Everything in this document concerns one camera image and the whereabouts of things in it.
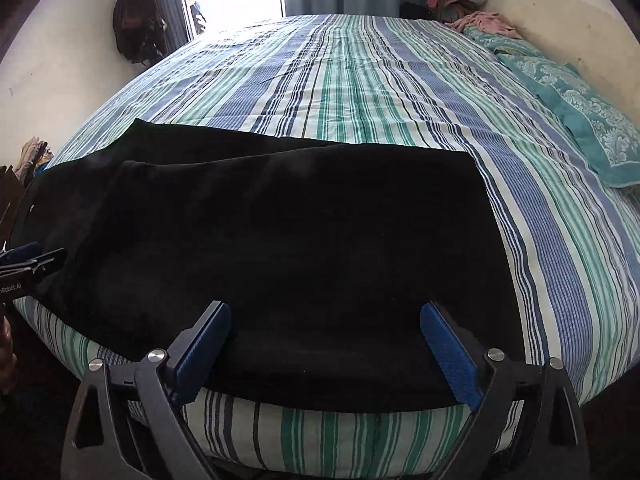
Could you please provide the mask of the person left hand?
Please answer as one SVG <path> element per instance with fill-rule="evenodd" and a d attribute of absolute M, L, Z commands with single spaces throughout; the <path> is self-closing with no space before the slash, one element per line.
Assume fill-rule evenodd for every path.
<path fill-rule="evenodd" d="M 8 393 L 14 386 L 17 357 L 13 351 L 11 324 L 4 316 L 1 319 L 0 333 L 0 390 Z"/>

